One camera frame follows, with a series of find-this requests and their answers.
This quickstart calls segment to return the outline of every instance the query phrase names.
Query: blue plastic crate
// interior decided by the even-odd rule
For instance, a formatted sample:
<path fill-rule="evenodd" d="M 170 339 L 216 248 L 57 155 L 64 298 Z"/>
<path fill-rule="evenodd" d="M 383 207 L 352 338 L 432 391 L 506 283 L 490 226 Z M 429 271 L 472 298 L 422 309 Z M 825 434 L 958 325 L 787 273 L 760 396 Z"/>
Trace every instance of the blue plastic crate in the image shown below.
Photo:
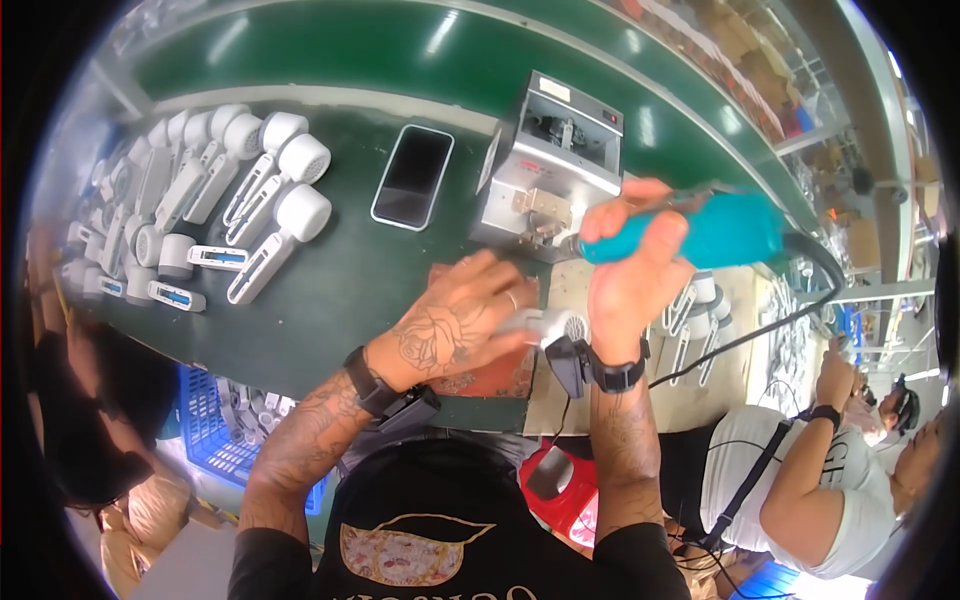
<path fill-rule="evenodd" d="M 186 458 L 198 468 L 243 490 L 250 478 L 253 459 L 260 451 L 254 444 L 234 444 L 220 415 L 220 394 L 213 375 L 203 369 L 180 365 L 180 436 Z M 329 474 L 306 497 L 308 515 L 320 513 Z"/>

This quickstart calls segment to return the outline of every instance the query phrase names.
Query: device handle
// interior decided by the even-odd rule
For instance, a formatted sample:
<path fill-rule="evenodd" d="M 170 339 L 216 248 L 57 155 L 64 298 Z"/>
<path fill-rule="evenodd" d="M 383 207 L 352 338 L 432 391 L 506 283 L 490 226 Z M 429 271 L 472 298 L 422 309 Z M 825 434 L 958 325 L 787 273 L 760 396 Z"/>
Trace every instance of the device handle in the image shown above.
<path fill-rule="evenodd" d="M 630 217 L 611 238 L 593 243 L 580 240 L 580 254 L 594 265 L 626 258 L 656 215 L 646 212 Z M 749 265 L 783 251 L 783 214 L 760 194 L 717 194 L 684 216 L 690 231 L 680 256 L 697 269 Z"/>

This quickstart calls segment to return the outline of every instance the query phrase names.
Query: stainless steel machine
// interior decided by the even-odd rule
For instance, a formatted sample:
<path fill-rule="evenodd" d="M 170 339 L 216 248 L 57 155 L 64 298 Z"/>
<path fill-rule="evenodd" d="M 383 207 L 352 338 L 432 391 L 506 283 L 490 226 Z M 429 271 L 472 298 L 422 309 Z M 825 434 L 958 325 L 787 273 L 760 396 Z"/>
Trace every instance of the stainless steel machine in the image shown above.
<path fill-rule="evenodd" d="M 623 114 L 531 71 L 520 99 L 497 125 L 470 239 L 554 263 L 587 209 L 620 193 Z"/>

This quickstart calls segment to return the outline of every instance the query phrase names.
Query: teal screwdriver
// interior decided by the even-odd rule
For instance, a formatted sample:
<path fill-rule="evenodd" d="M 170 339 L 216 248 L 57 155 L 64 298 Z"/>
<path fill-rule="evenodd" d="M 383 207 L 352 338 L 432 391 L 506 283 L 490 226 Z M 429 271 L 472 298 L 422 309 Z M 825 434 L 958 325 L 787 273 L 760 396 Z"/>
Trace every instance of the teal screwdriver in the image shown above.
<path fill-rule="evenodd" d="M 690 226 L 680 255 L 697 269 L 719 269 L 761 262 L 784 250 L 783 213 L 766 196 L 749 188 L 711 182 L 674 192 L 659 210 L 682 212 Z M 614 237 L 585 242 L 567 237 L 560 248 L 564 258 L 582 257 L 599 265 L 632 254 L 658 210 L 630 217 Z"/>

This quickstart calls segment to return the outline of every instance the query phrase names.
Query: green workbench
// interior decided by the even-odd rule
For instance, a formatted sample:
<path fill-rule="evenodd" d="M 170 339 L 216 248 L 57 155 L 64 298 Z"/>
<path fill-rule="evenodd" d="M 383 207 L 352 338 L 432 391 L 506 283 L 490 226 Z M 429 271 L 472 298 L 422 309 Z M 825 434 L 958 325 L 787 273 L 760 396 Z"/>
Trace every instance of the green workbench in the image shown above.
<path fill-rule="evenodd" d="M 198 18 L 140 51 L 133 73 L 146 92 L 166 100 L 231 87 L 323 85 L 390 92 L 499 116 L 530 69 L 538 69 L 623 111 L 626 171 L 675 187 L 711 179 L 749 184 L 754 180 L 746 162 L 799 223 L 810 225 L 812 212 L 796 183 L 729 99 L 690 63 L 596 4 L 561 0 L 547 7 L 535 0 L 499 0 L 461 3 L 455 10 L 411 1 L 304 0 L 243 6 L 235 12 L 221 3 L 209 18 Z M 428 52 L 452 14 L 446 36 Z M 224 43 L 231 29 L 239 33 Z M 411 119 L 323 102 L 304 106 L 274 100 L 251 106 L 260 116 L 276 109 L 308 116 L 311 133 L 331 149 L 332 166 L 316 184 L 334 206 L 327 229 L 298 248 L 252 304 L 229 305 L 232 277 L 198 269 L 183 286 L 206 295 L 203 313 L 160 304 L 138 308 L 114 299 L 105 299 L 96 311 L 182 362 L 303 397 L 350 350 L 396 322 L 424 289 L 432 263 L 452 264 L 477 249 L 467 236 L 479 208 L 473 191 L 490 139 L 437 123 L 429 114 L 413 119 L 456 137 L 435 221 L 414 233 L 378 224 L 369 215 L 396 135 Z M 740 159 L 717 141 L 718 134 Z M 219 205 L 206 226 L 181 224 L 177 232 L 218 244 L 222 210 Z M 545 294 L 548 266 L 526 261 L 521 269 L 540 277 Z M 522 398 L 447 398 L 435 422 L 519 431 L 525 413 Z"/>

